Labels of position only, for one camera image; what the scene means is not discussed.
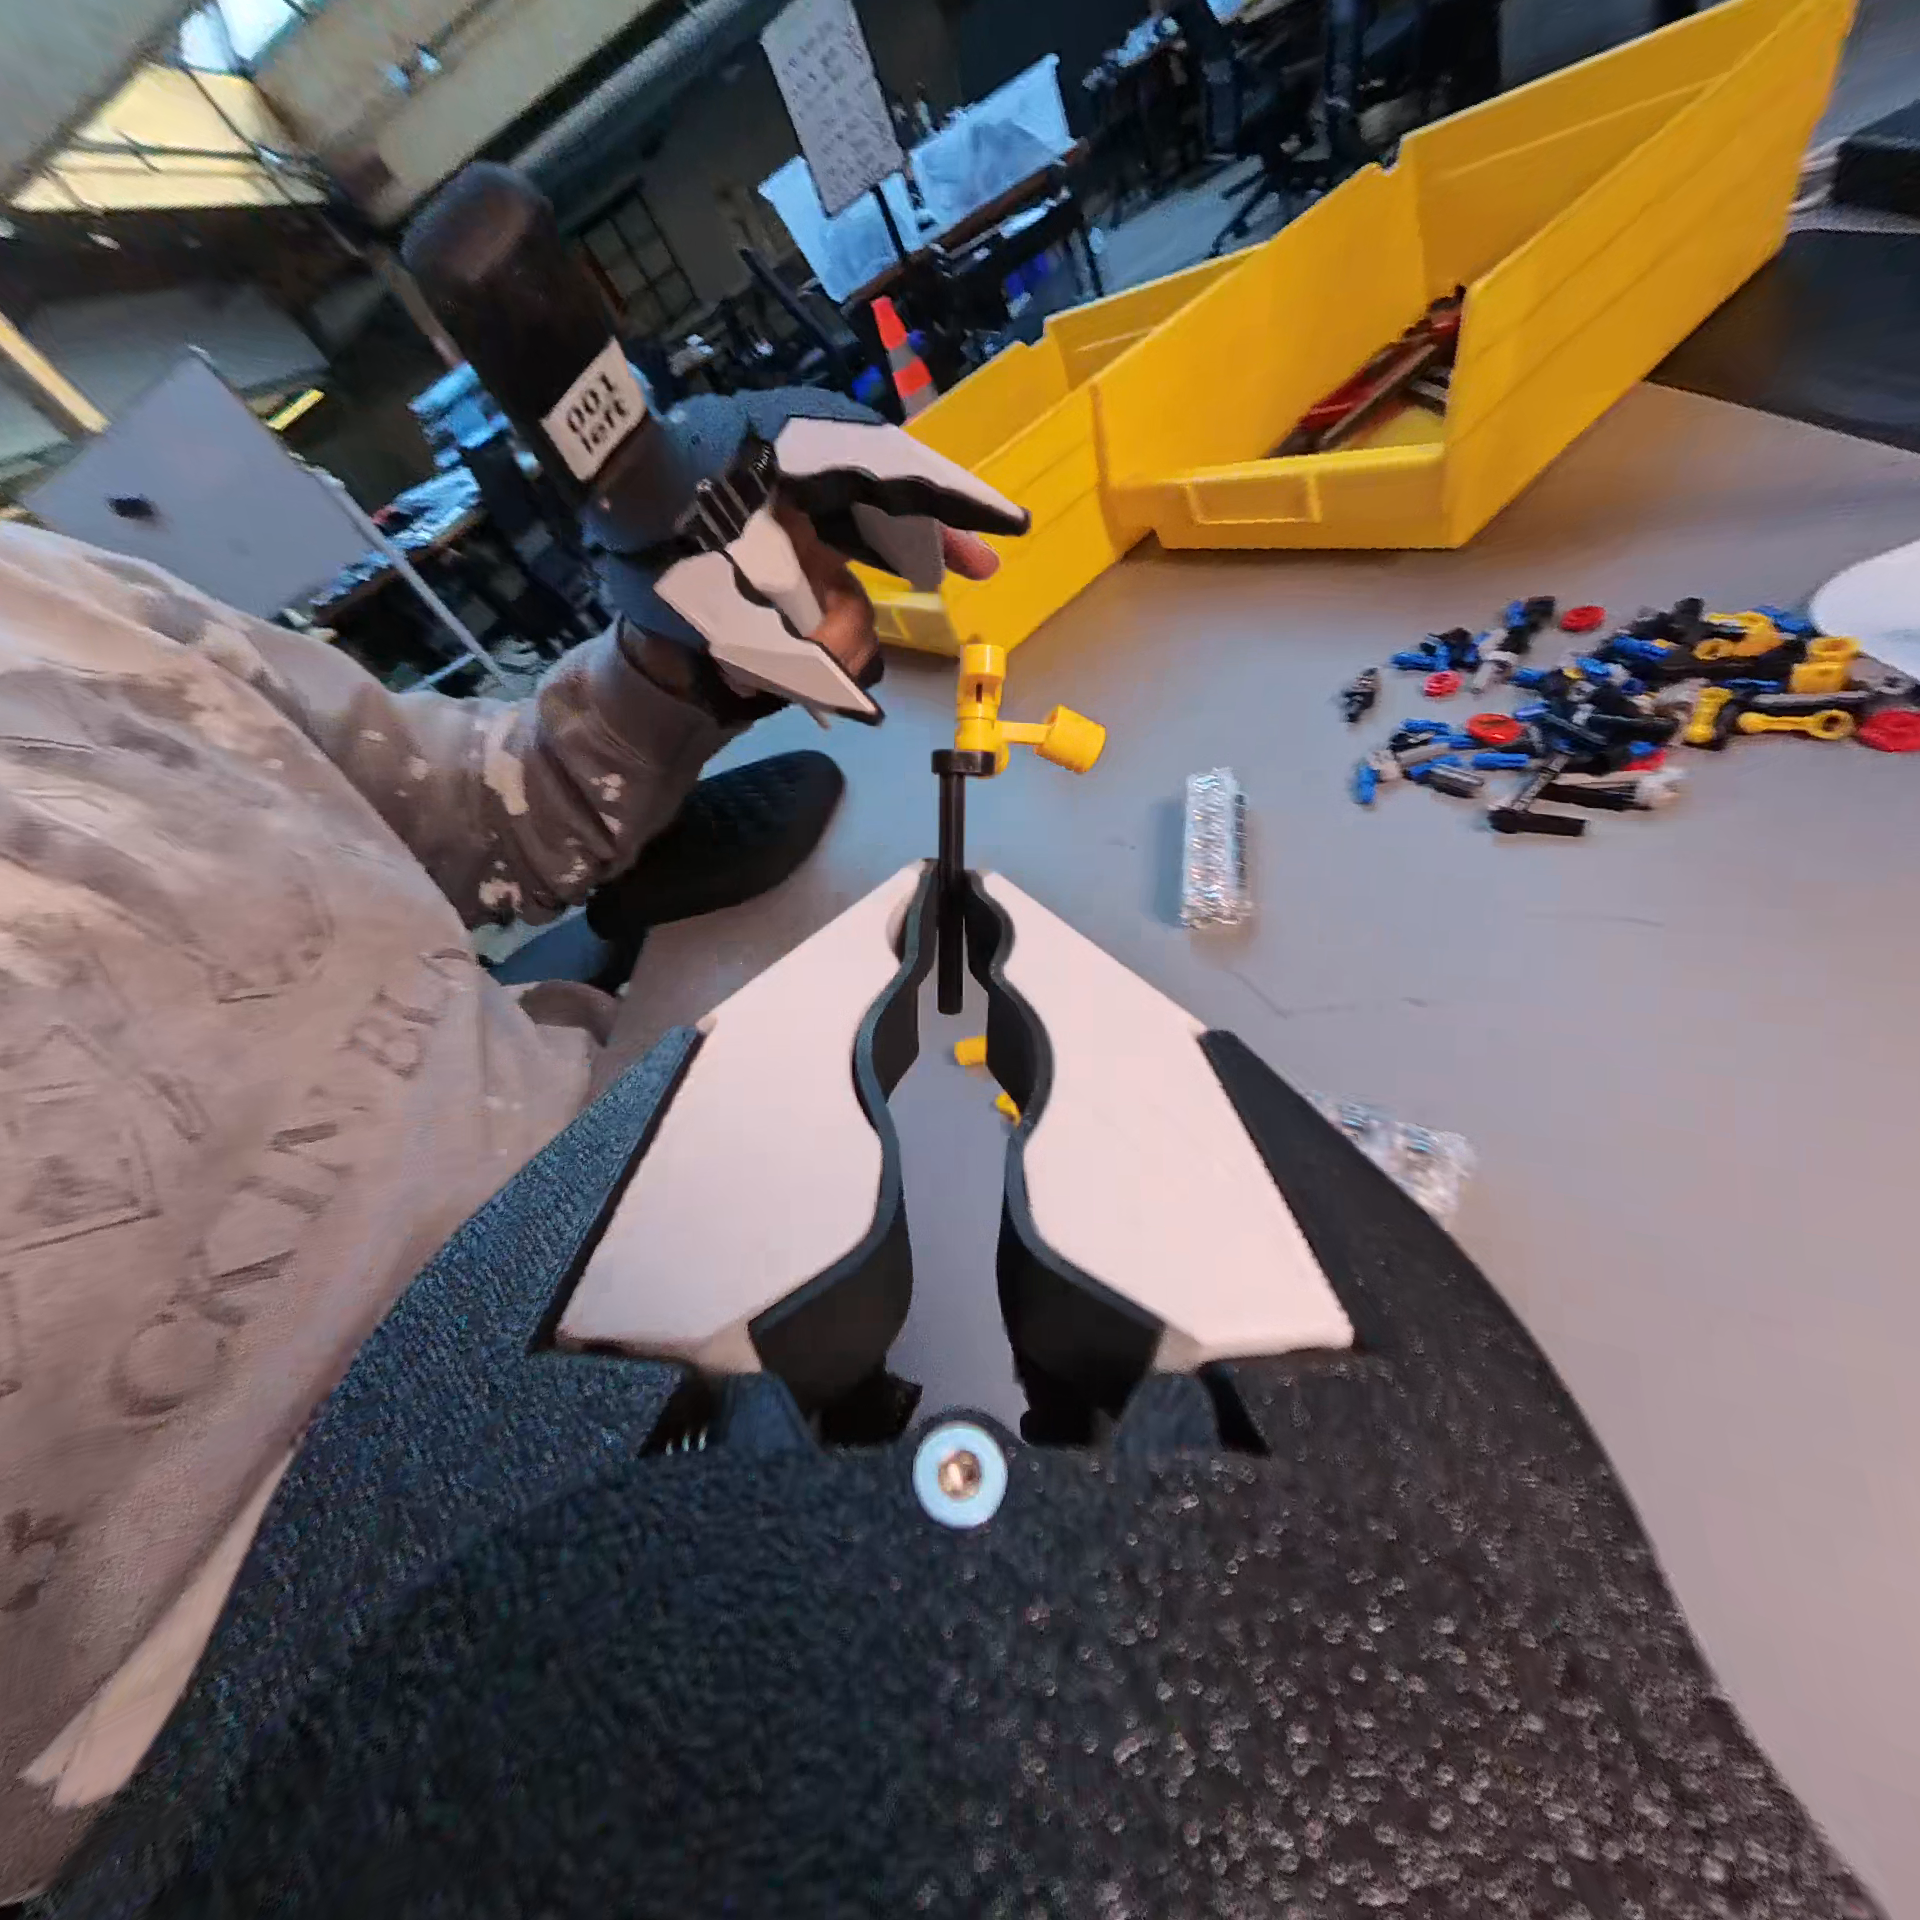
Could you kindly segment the pile of mixed small bricks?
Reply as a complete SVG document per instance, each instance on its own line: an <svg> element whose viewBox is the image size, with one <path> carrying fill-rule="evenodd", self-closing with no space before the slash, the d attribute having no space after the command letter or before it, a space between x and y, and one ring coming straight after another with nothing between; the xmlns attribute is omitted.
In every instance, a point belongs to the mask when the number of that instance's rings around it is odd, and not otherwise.
<svg viewBox="0 0 1920 1920"><path fill-rule="evenodd" d="M1424 789L1506 836L1576 839L1590 817L1655 812L1694 756L1742 741L1883 756L1917 743L1915 674L1888 654L1800 612L1697 597L1625 622L1522 597L1491 629L1427 631L1365 665L1333 706L1360 728L1395 687L1420 711L1357 753L1352 803Z"/></svg>

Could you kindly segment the clear plastic parts bag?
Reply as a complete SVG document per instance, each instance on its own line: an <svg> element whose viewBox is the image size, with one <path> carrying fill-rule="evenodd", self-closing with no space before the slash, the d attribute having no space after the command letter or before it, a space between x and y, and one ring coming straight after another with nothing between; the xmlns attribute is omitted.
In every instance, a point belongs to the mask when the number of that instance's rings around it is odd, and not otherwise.
<svg viewBox="0 0 1920 1920"><path fill-rule="evenodd" d="M1180 925L1237 926L1253 916L1246 794L1234 771L1190 774L1180 812Z"/></svg>

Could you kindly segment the grey desk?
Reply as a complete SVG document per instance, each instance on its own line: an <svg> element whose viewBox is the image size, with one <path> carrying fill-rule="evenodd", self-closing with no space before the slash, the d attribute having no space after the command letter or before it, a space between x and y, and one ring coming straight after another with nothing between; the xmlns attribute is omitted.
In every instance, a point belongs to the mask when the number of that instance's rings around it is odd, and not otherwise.
<svg viewBox="0 0 1920 1920"><path fill-rule="evenodd" d="M1694 756L1580 843L1348 798L1363 665L1513 597L1796 605L1915 537L1915 455L1647 384L1447 553L1142 546L1011 660L970 855L1294 1085L1476 1151L1455 1236L1611 1454L1748 1729L1915 1914L1915 758ZM1190 774L1246 794L1253 916L1180 925Z"/></svg>

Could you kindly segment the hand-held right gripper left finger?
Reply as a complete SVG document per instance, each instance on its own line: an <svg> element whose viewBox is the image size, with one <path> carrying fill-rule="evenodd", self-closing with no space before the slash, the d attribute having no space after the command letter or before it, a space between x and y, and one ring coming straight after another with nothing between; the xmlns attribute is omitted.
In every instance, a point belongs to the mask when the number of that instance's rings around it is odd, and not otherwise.
<svg viewBox="0 0 1920 1920"><path fill-rule="evenodd" d="M918 1052L931 880L904 866L695 1025L564 1349L769 1373L810 1411L881 1373L911 1291L887 1098Z"/></svg>

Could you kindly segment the yellow plastic bin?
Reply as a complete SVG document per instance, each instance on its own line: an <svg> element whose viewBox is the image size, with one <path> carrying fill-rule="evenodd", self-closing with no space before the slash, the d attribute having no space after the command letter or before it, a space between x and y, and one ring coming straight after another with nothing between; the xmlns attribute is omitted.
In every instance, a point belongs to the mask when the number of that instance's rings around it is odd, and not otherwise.
<svg viewBox="0 0 1920 1920"><path fill-rule="evenodd" d="M1114 511L1168 548L1455 548L1783 246L1855 19L1714 4L1420 127L1094 381ZM1462 294L1441 418L1278 455Z"/></svg>
<svg viewBox="0 0 1920 1920"><path fill-rule="evenodd" d="M1022 540L996 541L988 582L948 574L937 590L854 567L887 645L953 658L970 644L1006 650L1093 586L1140 540L1106 500L1098 445L1103 376L1180 315L1241 256L1219 256L1042 321L923 410L909 432L975 473L1031 515Z"/></svg>

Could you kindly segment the red and black beam assembly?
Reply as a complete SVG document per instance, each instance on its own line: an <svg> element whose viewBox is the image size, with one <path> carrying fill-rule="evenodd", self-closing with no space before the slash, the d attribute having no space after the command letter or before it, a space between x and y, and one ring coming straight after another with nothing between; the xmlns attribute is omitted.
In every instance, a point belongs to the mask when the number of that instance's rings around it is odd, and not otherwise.
<svg viewBox="0 0 1920 1920"><path fill-rule="evenodd" d="M1419 323L1411 323L1359 372L1302 413L1283 439L1271 448L1271 458L1340 453L1399 420L1405 410L1442 418L1452 396L1465 301L1462 282L1436 297Z"/></svg>

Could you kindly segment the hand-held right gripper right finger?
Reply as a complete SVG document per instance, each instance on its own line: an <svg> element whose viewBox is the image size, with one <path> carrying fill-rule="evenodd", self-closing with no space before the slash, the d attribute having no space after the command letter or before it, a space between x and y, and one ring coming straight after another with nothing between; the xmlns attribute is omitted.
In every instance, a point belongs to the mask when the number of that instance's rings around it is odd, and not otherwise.
<svg viewBox="0 0 1920 1920"><path fill-rule="evenodd" d="M968 880L988 1067L1018 1110L996 1287L1036 1403L1354 1349L1215 1034L1018 885Z"/></svg>

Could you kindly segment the person's torso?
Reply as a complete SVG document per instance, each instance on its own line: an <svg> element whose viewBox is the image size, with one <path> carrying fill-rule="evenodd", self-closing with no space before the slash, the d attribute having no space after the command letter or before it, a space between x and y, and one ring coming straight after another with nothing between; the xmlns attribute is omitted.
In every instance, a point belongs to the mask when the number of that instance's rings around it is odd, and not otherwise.
<svg viewBox="0 0 1920 1920"><path fill-rule="evenodd" d="M149 564L4 526L4 1890L166 1713L233 1555L596 1036L440 885L474 735Z"/></svg>

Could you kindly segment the white book stand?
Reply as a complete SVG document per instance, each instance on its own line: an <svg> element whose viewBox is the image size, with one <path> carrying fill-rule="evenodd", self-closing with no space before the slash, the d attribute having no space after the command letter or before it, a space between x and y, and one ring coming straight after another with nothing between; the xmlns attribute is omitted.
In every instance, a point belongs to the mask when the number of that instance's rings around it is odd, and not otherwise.
<svg viewBox="0 0 1920 1920"><path fill-rule="evenodd" d="M1810 593L1807 619L1825 636L1850 636L1863 654L1917 681L1920 541L1853 564Z"/></svg>

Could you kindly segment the orange traffic cone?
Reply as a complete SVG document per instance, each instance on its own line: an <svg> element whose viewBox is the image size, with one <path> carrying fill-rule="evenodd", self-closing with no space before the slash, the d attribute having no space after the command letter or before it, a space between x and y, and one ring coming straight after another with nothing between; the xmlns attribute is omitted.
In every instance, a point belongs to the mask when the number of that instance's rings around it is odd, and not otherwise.
<svg viewBox="0 0 1920 1920"><path fill-rule="evenodd" d="M870 312L877 326L878 347L887 357L887 371L893 381L900 414L904 422L911 422L937 405L938 384L893 301L878 296L870 302Z"/></svg>

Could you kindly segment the person's left hand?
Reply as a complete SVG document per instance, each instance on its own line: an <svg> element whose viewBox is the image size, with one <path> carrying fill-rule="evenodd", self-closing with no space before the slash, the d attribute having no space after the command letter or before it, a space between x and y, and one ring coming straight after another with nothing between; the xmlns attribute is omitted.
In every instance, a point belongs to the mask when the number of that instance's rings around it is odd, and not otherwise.
<svg viewBox="0 0 1920 1920"><path fill-rule="evenodd" d="M857 582L847 557L820 537L810 516L789 504L778 504L775 516L787 531L823 612L823 622L814 625L811 639L857 686L873 687L881 681L881 650L877 639L877 613L866 589ZM941 526L938 533L947 571L953 571L967 582L988 582L996 574L1000 559L985 540L950 526Z"/></svg>

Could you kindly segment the black axle with yellow connectors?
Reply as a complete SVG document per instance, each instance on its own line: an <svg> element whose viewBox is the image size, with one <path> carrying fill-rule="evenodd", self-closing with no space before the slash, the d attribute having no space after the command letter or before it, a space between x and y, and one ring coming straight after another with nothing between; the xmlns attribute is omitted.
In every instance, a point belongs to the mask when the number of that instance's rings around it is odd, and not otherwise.
<svg viewBox="0 0 1920 1920"><path fill-rule="evenodd" d="M1051 708L1041 723L1006 718L1008 654L985 640L968 640L959 654L953 687L953 735L947 751L931 756L938 787L937 844L937 1005L941 1015L959 1015L967 995L967 803L968 782L1006 772L1016 748L1071 774L1087 774L1103 758L1107 732L1093 718L1073 708Z"/></svg>

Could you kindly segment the white partition panel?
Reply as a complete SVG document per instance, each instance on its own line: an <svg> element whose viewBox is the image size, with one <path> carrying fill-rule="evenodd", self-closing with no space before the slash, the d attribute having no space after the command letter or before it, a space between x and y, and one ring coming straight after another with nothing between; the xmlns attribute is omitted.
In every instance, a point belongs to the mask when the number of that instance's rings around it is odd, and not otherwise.
<svg viewBox="0 0 1920 1920"><path fill-rule="evenodd" d="M195 347L24 507L45 530L261 619L311 605L374 553L349 496L287 453Z"/></svg>

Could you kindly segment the person's left forearm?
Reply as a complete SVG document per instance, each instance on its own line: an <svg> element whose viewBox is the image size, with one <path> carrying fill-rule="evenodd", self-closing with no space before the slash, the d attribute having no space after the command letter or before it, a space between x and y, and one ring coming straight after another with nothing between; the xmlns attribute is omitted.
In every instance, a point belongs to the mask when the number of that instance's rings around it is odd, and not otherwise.
<svg viewBox="0 0 1920 1920"><path fill-rule="evenodd" d="M585 905L672 821L705 763L775 708L707 655L616 619L533 692L486 711L474 815L447 839L441 891L469 928Z"/></svg>

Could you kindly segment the white sign board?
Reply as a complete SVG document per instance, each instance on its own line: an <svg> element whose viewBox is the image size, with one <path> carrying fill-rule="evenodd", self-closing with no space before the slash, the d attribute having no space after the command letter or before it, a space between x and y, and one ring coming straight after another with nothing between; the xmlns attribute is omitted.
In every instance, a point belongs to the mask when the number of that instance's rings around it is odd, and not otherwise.
<svg viewBox="0 0 1920 1920"><path fill-rule="evenodd" d="M827 217L902 173L907 157L851 2L789 2L759 45Z"/></svg>

